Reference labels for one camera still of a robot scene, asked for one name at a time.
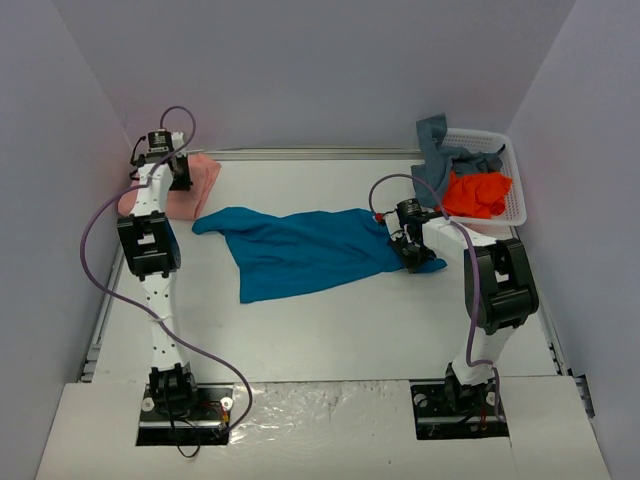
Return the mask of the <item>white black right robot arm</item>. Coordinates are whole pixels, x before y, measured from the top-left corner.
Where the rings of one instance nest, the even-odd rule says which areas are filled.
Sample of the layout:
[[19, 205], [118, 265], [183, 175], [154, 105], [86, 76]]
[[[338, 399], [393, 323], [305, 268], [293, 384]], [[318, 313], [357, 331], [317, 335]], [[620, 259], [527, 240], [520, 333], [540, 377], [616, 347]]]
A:
[[463, 266], [464, 299], [470, 318], [467, 339], [447, 366], [443, 398], [457, 413], [476, 408], [485, 392], [499, 391], [495, 364], [516, 329], [539, 307], [526, 250], [515, 238], [475, 233], [424, 210], [415, 198], [396, 205], [399, 230], [389, 245], [404, 268], [433, 266], [440, 253]]

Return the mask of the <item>white plastic laundry basket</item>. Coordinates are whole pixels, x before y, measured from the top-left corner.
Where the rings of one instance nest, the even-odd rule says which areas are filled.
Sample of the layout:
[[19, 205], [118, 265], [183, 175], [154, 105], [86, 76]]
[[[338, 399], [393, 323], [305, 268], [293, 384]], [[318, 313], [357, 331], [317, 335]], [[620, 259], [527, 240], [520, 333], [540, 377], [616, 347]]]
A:
[[511, 179], [511, 187], [505, 195], [505, 210], [501, 215], [491, 219], [473, 217], [455, 217], [456, 221], [472, 225], [487, 225], [490, 227], [519, 227], [527, 220], [522, 182], [515, 151], [511, 140], [504, 134], [462, 128], [449, 128], [443, 140], [443, 145], [463, 147], [470, 152], [498, 152], [500, 153], [502, 168], [500, 173]]

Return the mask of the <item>grey t shirt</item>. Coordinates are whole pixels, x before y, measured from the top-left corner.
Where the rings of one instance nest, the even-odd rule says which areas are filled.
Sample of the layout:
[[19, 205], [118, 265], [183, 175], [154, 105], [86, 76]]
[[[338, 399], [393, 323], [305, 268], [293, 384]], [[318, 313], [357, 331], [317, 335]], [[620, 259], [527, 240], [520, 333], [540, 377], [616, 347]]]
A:
[[411, 175], [428, 183], [440, 200], [444, 200], [451, 173], [458, 176], [500, 172], [503, 144], [496, 152], [473, 153], [467, 148], [447, 146], [446, 116], [441, 113], [416, 122], [416, 133], [423, 163], [411, 167]]

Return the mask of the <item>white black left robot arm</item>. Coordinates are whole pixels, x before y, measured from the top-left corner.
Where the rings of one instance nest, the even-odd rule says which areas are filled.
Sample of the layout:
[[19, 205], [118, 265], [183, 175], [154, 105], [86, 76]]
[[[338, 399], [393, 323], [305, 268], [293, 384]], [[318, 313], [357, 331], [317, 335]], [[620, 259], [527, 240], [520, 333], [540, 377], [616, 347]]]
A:
[[165, 330], [174, 327], [175, 273], [181, 256], [166, 215], [176, 168], [186, 164], [179, 150], [184, 134], [164, 128], [146, 136], [148, 151], [135, 159], [137, 186], [132, 208], [117, 231], [130, 272], [140, 281], [145, 306], [152, 311], [151, 371], [148, 390], [154, 408], [165, 416], [189, 418], [201, 406], [201, 393], [185, 349]]

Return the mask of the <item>orange t shirt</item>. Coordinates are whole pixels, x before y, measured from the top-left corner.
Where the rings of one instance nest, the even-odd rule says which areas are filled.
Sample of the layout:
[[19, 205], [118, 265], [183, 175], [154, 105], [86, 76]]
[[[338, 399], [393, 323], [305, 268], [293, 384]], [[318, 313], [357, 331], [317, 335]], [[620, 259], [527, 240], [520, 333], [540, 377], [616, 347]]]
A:
[[491, 219], [505, 212], [512, 183], [499, 172], [463, 176], [451, 172], [442, 204], [449, 215]]

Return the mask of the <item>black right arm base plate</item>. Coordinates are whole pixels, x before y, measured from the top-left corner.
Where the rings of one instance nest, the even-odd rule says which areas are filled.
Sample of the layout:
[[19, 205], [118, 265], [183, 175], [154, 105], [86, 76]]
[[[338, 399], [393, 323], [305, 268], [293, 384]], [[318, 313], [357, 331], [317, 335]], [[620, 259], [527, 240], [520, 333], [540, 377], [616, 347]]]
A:
[[509, 427], [495, 414], [495, 386], [473, 387], [471, 397], [455, 406], [446, 392], [444, 380], [410, 383], [416, 439], [479, 440], [508, 438]]

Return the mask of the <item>folded pink t shirt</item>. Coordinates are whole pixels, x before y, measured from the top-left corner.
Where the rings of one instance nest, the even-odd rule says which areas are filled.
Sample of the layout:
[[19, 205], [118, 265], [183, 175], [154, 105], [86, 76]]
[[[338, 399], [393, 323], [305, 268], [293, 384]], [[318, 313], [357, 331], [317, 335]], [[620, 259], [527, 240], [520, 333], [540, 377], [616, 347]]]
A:
[[167, 162], [160, 166], [146, 164], [138, 169], [137, 177], [115, 201], [123, 217], [164, 215], [170, 220], [196, 220], [217, 180], [221, 165], [211, 157], [199, 153], [181, 157], [186, 160], [190, 186], [187, 190], [173, 188], [176, 179]]

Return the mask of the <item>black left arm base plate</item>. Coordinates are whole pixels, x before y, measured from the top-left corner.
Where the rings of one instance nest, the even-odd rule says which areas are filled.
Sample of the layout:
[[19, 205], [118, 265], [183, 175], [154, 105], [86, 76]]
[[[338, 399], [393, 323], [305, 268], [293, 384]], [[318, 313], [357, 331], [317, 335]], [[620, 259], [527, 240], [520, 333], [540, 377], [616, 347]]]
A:
[[[227, 445], [230, 433], [234, 388], [231, 384], [204, 384], [198, 387], [195, 406], [173, 409], [174, 427], [181, 447]], [[136, 438], [138, 447], [174, 446], [175, 436], [168, 413], [144, 390]]]

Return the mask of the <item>teal blue t shirt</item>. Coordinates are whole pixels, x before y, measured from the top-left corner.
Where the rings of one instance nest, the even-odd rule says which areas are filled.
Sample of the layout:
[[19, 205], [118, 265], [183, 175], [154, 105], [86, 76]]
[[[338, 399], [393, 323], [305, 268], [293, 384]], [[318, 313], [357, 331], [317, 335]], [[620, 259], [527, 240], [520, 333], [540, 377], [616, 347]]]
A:
[[320, 292], [404, 268], [388, 230], [370, 211], [311, 211], [277, 217], [227, 207], [196, 220], [218, 233], [239, 269], [242, 304]]

